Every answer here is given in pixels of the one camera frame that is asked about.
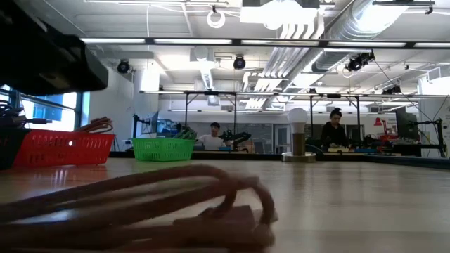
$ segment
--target woman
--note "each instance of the woman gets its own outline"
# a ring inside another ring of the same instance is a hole
[[[324,147],[337,148],[340,146],[348,146],[345,130],[339,124],[341,117],[342,113],[340,112],[340,108],[335,108],[330,113],[330,121],[322,128],[321,141]]]

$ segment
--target wooden table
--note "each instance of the wooden table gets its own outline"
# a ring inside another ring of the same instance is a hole
[[[436,253],[450,249],[450,174],[388,164],[109,159],[98,167],[1,171],[0,202],[190,163],[261,178],[274,197],[279,216],[273,225],[276,245],[272,252]],[[164,219],[193,216],[218,201],[189,207]],[[260,208],[249,191],[240,192],[237,204]],[[61,212],[42,219],[63,220],[72,215]]]

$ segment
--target computer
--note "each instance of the computer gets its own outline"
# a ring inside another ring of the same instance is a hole
[[[397,118],[397,131],[400,138],[419,139],[419,130],[417,127],[417,117],[412,113],[407,113],[406,108],[395,110]]]

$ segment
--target man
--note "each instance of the man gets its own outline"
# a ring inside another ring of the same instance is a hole
[[[197,143],[202,143],[205,146],[206,150],[218,150],[220,147],[225,147],[224,140],[220,139],[219,131],[220,131],[220,125],[217,122],[213,122],[210,125],[211,127],[211,134],[205,134],[204,136],[201,136]]]

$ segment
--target blue object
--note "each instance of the blue object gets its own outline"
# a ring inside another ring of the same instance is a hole
[[[373,148],[357,148],[354,150],[355,153],[377,153],[376,149]]]

